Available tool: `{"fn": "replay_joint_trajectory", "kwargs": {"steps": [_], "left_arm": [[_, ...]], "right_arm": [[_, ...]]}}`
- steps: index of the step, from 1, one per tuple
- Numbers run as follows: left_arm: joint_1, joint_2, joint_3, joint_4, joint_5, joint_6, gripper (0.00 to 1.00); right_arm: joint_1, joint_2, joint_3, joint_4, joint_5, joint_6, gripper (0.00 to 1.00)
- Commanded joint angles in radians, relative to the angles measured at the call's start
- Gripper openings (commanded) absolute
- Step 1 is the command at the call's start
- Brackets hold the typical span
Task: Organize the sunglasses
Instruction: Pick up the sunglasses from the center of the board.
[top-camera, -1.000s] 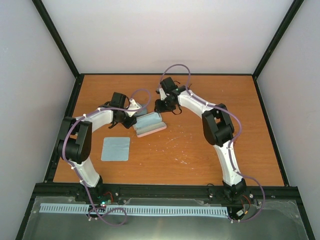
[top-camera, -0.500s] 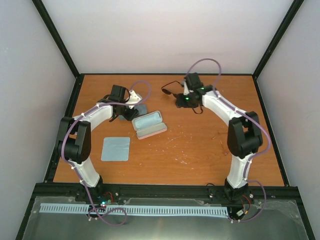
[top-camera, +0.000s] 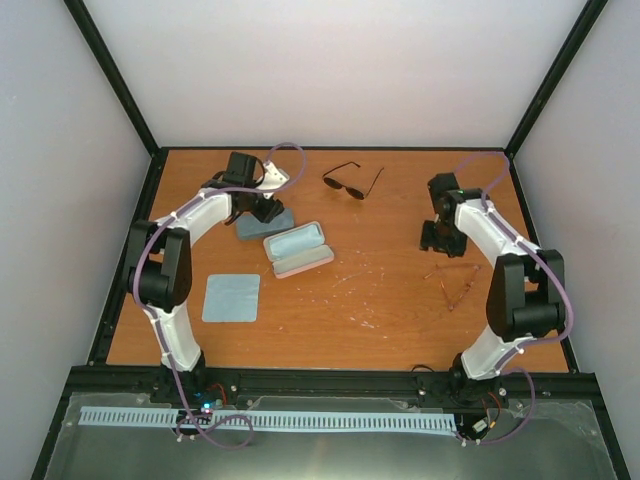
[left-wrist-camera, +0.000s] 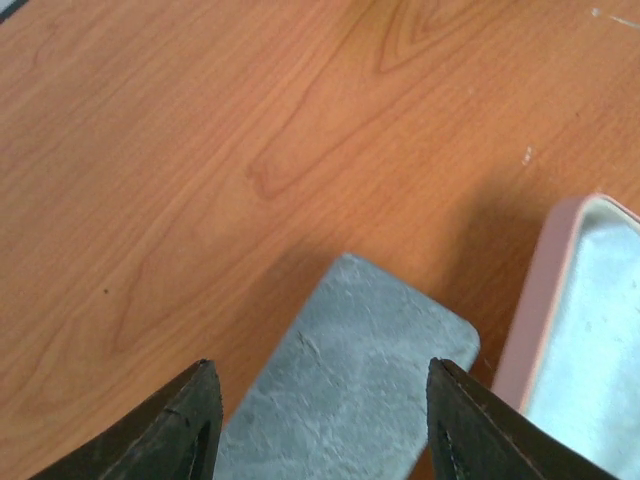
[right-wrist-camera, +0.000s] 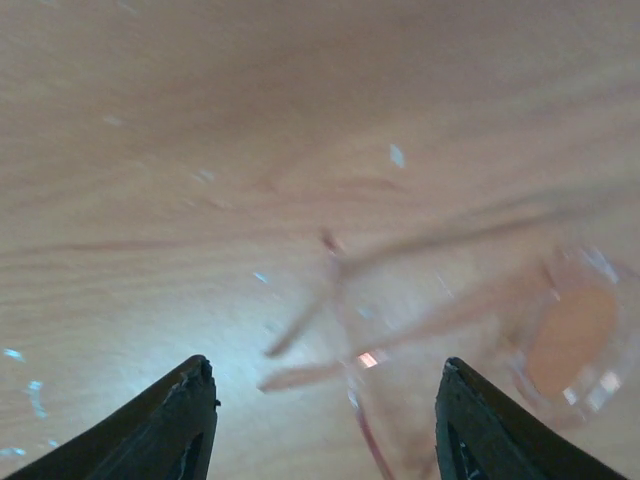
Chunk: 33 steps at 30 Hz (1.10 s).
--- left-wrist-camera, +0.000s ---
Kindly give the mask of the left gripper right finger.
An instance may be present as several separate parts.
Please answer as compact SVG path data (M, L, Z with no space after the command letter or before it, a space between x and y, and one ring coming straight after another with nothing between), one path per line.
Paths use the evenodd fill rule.
M456 363L432 358L427 434L436 479L611 479Z

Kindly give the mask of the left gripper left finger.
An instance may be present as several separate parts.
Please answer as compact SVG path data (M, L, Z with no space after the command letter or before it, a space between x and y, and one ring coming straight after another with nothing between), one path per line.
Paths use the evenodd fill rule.
M36 479L211 479L223 423L215 363L194 362Z

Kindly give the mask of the pink glasses case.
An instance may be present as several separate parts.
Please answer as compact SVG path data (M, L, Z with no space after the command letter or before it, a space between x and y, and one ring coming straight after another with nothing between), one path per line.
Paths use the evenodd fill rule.
M612 198L548 215L493 393L618 479L639 476L639 218Z

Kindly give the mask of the grey-blue glasses case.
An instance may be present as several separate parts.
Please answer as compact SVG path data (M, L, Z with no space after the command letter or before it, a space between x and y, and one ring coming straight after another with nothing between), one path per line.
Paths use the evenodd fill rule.
M469 369L476 329L353 255L321 279L224 428L218 479L404 479L428 441L431 359Z

